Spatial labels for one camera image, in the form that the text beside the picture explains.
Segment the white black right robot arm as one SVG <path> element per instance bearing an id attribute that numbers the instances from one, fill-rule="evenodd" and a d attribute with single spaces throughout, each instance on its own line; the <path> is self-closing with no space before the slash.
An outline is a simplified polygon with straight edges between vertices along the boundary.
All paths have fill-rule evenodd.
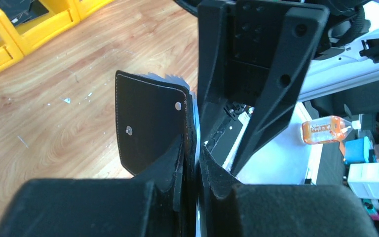
<path id="1" fill-rule="evenodd" d="M 327 86 L 325 73 L 376 71 L 379 27 L 370 27 L 369 0 L 203 0 L 199 30 L 200 139 L 209 140 L 229 118 L 228 103 L 254 108 L 231 174 L 289 126 L 304 82 Z"/>

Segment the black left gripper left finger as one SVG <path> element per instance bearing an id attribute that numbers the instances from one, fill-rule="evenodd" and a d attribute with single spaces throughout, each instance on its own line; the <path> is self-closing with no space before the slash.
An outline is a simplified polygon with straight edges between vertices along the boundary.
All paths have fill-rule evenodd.
<path id="1" fill-rule="evenodd" d="M 181 237 L 183 156 L 178 136 L 131 179 L 27 181 L 0 220 L 0 237 Z"/>

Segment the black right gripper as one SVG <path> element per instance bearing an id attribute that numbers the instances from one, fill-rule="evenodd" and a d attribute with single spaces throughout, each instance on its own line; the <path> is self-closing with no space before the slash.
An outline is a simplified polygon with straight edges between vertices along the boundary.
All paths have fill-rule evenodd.
<path id="1" fill-rule="evenodd" d="M 267 0 L 203 0 L 198 5 L 201 144 L 213 147 L 229 100 L 254 111 L 231 174 L 291 120 L 329 9 Z"/>

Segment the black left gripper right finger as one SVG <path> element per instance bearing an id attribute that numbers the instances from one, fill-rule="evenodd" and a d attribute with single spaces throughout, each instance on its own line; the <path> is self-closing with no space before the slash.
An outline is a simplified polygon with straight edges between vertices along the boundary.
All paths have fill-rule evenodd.
<path id="1" fill-rule="evenodd" d="M 376 237 L 362 202 L 342 185 L 247 185 L 200 151 L 204 237 Z"/>

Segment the black leather card holder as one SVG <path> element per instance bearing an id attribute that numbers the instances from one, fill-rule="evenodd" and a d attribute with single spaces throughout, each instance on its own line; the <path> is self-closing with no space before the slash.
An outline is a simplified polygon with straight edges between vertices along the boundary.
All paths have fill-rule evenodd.
<path id="1" fill-rule="evenodd" d="M 115 74 L 115 122 L 123 167 L 154 180 L 174 211 L 189 205 L 185 175 L 186 98 L 180 85 L 147 74 Z"/>

